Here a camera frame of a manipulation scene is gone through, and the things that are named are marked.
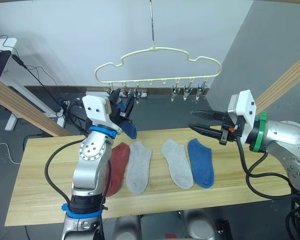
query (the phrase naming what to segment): dark blue sock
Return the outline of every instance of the dark blue sock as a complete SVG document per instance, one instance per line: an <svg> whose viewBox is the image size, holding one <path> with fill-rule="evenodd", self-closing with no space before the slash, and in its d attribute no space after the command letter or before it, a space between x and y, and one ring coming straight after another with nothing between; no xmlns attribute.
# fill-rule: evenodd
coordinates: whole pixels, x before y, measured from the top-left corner
<svg viewBox="0 0 300 240"><path fill-rule="evenodd" d="M116 107L120 108L121 111L125 111L126 106L124 102L121 100ZM127 134L131 139L136 139L137 138L137 129L134 123L131 121L131 123L123 123L121 126L122 130Z"/></svg>
<svg viewBox="0 0 300 240"><path fill-rule="evenodd" d="M188 153L194 181L205 189L210 188L215 180L211 149L195 138L188 142Z"/></svg>

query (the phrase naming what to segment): white wall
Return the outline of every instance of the white wall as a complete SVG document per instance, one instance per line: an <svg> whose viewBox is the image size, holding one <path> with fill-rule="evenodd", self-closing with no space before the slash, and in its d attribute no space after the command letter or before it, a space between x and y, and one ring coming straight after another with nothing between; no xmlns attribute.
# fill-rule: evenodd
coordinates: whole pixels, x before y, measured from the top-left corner
<svg viewBox="0 0 300 240"><path fill-rule="evenodd" d="M153 0L156 46L180 48L192 57L223 62L252 1ZM151 47L148 0L35 0L0 3L0 35L18 39L29 65L42 65L62 86L101 86L94 70L118 63L126 53ZM102 80L200 76L217 71L204 60L189 64L182 54L148 52L122 68L100 72ZM37 85L25 71L13 71L20 83ZM54 83L44 75L46 85ZM156 83L154 87L169 87Z"/></svg>

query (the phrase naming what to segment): clothes hanger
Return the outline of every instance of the clothes hanger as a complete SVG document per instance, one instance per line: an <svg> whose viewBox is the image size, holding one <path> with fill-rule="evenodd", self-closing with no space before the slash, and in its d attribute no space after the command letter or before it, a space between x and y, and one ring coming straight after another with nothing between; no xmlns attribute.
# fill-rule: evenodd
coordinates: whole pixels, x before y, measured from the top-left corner
<svg viewBox="0 0 300 240"><path fill-rule="evenodd" d="M192 83L194 80L196 79L203 79L203 81L207 81L208 78L213 78L216 77L220 74L221 69L222 69L222 65L221 63L212 58L212 57L208 57L208 56L198 56L197 58L191 58L190 54L182 49L178 49L178 48L172 48L172 47L161 47L161 46L155 46L155 34L154 34L154 19L153 19L153 10L152 10L152 0L150 0L150 14L151 14L151 27L152 27L152 47L147 48L147 49L142 49L142 50L138 50L138 51L133 51L130 52L126 55L123 55L120 59L120 63L119 64L115 64L113 62L108 62L105 64L102 64L100 66L98 66L95 71L94 71L94 76L95 79L102 84L109 84L110 86L113 86L114 83L121 83L124 86L126 86L127 83L131 83L134 82L137 86L139 86L140 82L149 82L150 85L153 84L153 81L162 81L164 84L169 81L169 80L175 80L176 83L179 83L180 80L189 80L190 83ZM98 78L98 71L106 66L112 65L116 68L120 68L125 64L125 59L132 56L132 55L136 55L136 54L140 54L140 53L146 53L146 52L155 52L155 51L161 51L161 50L166 50L166 51L173 51L173 52L180 52L186 55L186 59L190 62L197 62L199 59L206 59L212 62L215 62L216 64L218 64L219 69L217 71L217 73L213 74L213 75L203 75L203 76L185 76L185 77L168 77L168 78L150 78L150 79L134 79L134 80L114 80L114 81L102 81Z"/></svg>

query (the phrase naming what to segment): gray wall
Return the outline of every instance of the gray wall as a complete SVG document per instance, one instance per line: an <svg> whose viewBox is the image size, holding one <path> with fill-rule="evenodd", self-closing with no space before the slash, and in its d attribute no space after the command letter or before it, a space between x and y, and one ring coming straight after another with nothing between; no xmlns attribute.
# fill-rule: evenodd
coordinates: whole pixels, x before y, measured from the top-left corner
<svg viewBox="0 0 300 240"><path fill-rule="evenodd" d="M255 1L207 95L226 111L232 94L250 89L255 99L300 58L300 4ZM272 120L300 123L300 83L268 109Z"/></svg>

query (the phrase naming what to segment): sock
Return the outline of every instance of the sock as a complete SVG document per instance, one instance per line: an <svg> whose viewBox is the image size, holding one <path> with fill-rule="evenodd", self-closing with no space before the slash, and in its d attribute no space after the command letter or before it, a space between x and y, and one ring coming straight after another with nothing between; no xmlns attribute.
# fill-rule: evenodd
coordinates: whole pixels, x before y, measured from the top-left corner
<svg viewBox="0 0 300 240"><path fill-rule="evenodd" d="M112 154L110 157L111 162L111 180L109 185L109 190L106 194L106 197L110 197L116 192L118 192L122 178L124 176L126 166L128 163L130 155L130 148L125 143L121 142L119 145L112 149ZM106 166L106 177L105 177L105 186L106 188L109 177L109 168Z"/></svg>
<svg viewBox="0 0 300 240"><path fill-rule="evenodd" d="M185 146L169 138L162 145L161 151L168 162L173 182L182 189L191 188L194 185L194 179L186 157Z"/></svg>
<svg viewBox="0 0 300 240"><path fill-rule="evenodd" d="M151 156L152 150L144 147L141 141L136 141L130 145L125 182L128 189L135 194L143 193L146 190Z"/></svg>
<svg viewBox="0 0 300 240"><path fill-rule="evenodd" d="M122 99L116 105L116 107L120 108L120 110L122 112L124 112L125 109L126 109L126 106L125 106L124 102L122 101ZM131 139L136 139L137 138L137 129L136 129L135 124L132 121L130 123L127 123L127 122L123 123L121 125L121 128L124 131L124 133L127 134Z"/></svg>
<svg viewBox="0 0 300 240"><path fill-rule="evenodd" d="M195 138L188 142L188 153L194 181L205 189L210 188L215 179L211 149Z"/></svg>

